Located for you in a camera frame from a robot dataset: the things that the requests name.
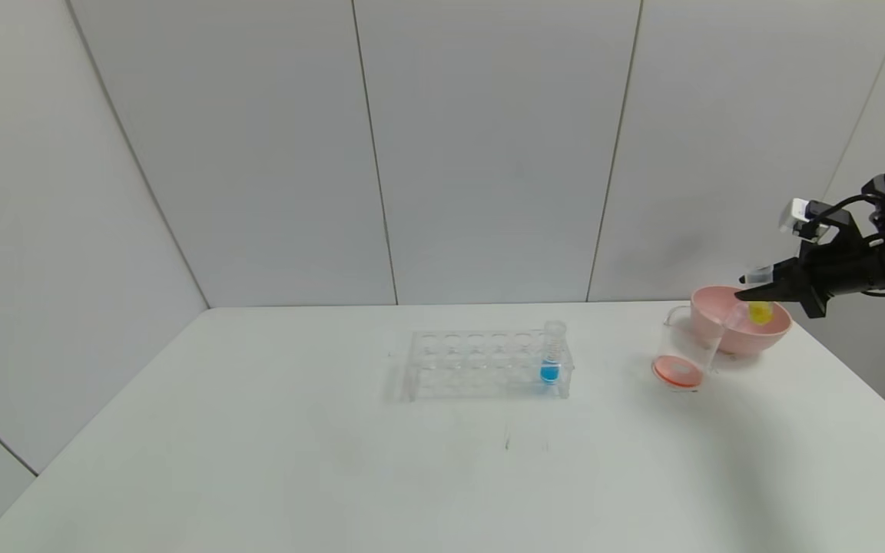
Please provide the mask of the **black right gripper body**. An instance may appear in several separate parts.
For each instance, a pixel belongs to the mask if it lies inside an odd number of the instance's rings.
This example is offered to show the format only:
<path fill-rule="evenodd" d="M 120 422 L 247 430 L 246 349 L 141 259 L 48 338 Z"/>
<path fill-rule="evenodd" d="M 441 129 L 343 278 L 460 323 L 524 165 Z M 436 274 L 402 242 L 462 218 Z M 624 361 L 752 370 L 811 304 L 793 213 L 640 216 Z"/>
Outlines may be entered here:
<path fill-rule="evenodd" d="M 804 242 L 798 249 L 800 304 L 810 318 L 823 318 L 835 297 L 885 290 L 885 243 L 863 240 Z"/>

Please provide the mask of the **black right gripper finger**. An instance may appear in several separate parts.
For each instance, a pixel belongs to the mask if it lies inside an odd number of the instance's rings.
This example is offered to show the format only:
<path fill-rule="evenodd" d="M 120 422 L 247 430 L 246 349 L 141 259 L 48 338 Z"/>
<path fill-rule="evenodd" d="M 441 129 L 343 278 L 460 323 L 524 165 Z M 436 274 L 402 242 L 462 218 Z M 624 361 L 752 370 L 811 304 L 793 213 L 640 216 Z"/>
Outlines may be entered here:
<path fill-rule="evenodd" d="M 777 263 L 749 263 L 738 277 L 738 283 L 742 286 L 766 286 L 789 276 L 796 262 L 796 258 L 790 258 Z"/>
<path fill-rule="evenodd" d="M 804 279 L 770 281 L 739 290 L 734 297 L 744 302 L 797 303 L 804 297 Z"/>

